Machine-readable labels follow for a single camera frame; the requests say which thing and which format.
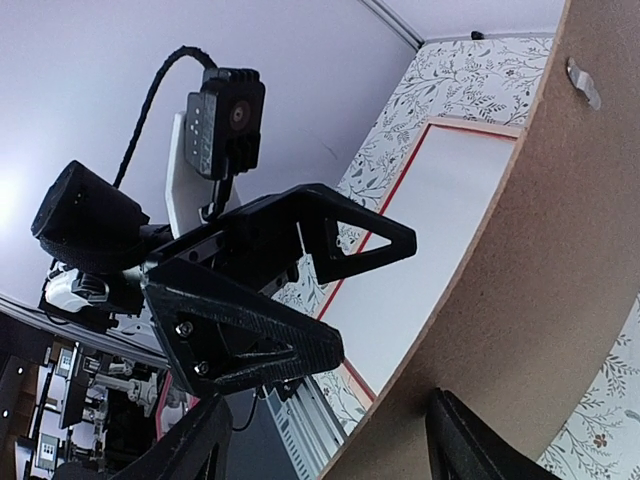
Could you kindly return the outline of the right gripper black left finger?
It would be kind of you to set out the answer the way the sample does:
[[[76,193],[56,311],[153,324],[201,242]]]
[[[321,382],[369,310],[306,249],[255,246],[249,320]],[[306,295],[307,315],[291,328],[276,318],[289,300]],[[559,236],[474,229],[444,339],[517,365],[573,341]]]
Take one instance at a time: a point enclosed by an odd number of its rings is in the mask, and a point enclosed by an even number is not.
[[[115,475],[131,480],[225,479],[231,410],[221,395],[200,401],[149,451]]]

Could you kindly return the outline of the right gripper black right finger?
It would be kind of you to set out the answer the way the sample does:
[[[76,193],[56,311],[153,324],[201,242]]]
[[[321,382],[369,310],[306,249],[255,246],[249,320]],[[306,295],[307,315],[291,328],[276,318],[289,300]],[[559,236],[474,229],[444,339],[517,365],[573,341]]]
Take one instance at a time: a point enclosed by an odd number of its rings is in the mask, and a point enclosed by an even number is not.
[[[433,479],[556,477],[510,446],[449,390],[436,388],[430,393],[425,429]]]

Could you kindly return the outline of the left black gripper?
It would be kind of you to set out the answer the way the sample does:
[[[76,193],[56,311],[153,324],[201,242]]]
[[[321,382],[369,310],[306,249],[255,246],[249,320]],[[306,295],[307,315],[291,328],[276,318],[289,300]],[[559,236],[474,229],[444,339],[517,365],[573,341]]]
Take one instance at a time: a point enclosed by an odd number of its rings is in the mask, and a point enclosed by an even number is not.
[[[267,320],[307,318],[272,299],[290,274],[298,277],[303,256],[311,258],[318,282],[331,283],[416,252],[413,229],[323,184],[304,184],[258,198],[154,249],[142,286],[160,344],[156,326],[162,319],[177,323],[177,334],[186,337],[197,319],[208,318],[218,331],[197,350],[228,369],[238,355],[284,349],[268,333]]]

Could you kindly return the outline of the brown cardboard backing board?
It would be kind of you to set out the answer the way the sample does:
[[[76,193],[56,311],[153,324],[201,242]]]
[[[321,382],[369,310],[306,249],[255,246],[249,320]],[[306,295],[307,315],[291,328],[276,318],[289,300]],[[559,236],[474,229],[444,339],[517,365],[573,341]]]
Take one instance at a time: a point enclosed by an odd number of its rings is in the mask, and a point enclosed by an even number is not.
[[[639,5],[565,4],[541,85],[460,266],[326,479],[427,479],[460,398],[537,460],[639,289]]]

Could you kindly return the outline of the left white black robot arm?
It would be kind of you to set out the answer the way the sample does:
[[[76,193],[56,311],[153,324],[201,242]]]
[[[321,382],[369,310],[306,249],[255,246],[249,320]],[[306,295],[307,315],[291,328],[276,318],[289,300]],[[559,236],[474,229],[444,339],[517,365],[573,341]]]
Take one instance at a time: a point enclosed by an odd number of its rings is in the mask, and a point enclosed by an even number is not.
[[[80,273],[84,303],[132,314],[147,305],[174,377],[197,397],[343,362],[336,329],[274,300],[297,280],[302,256],[327,284],[417,250],[411,228],[322,184],[263,196],[171,238],[79,162],[50,187],[31,231],[44,251]]]

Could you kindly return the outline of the floral patterned table cover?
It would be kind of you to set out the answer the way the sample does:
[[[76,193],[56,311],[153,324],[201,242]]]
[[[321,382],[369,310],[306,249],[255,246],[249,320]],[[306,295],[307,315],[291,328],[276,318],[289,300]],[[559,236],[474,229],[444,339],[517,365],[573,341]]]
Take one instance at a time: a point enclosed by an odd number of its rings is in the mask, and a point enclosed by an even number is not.
[[[456,40],[422,47],[395,88],[338,190],[382,205],[409,144],[430,117],[519,128],[525,123],[552,42],[546,37]],[[266,397],[299,479],[313,479],[364,417],[370,400],[341,368]],[[563,479],[639,475],[639,308],[632,305],[589,389],[541,454]]]

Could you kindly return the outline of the left aluminium corner post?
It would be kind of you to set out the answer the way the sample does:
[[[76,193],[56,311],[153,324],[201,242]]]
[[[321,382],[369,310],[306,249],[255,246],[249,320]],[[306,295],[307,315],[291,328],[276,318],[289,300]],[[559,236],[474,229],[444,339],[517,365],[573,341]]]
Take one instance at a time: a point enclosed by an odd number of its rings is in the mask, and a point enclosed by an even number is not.
[[[359,0],[359,3],[414,51],[419,51],[425,44],[425,40],[420,34],[392,9],[386,1]]]

